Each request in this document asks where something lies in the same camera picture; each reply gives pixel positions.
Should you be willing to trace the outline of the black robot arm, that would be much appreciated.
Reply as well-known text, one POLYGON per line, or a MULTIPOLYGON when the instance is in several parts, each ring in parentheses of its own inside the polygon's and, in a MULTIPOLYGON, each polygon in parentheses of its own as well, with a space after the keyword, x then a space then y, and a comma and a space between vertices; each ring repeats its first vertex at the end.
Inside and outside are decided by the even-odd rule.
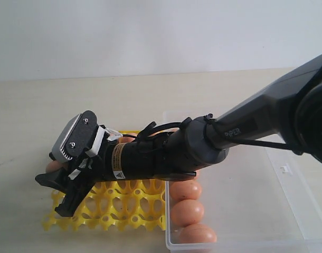
POLYGON ((60 167, 35 181, 64 193, 55 211, 72 217, 98 182, 186 181, 236 145, 310 154, 322 163, 322 55, 283 75, 222 116, 147 125, 129 142, 90 110, 72 118, 49 154, 60 167))

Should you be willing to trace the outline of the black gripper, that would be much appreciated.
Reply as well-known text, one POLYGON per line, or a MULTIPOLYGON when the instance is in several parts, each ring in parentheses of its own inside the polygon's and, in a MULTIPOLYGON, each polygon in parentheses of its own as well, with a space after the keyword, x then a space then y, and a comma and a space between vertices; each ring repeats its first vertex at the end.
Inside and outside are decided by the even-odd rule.
POLYGON ((71 172, 60 168, 36 175, 35 181, 66 193, 55 212, 61 217, 73 217, 97 182, 160 178, 165 172, 157 164, 162 161, 160 153, 152 141, 98 140, 76 157, 71 172))

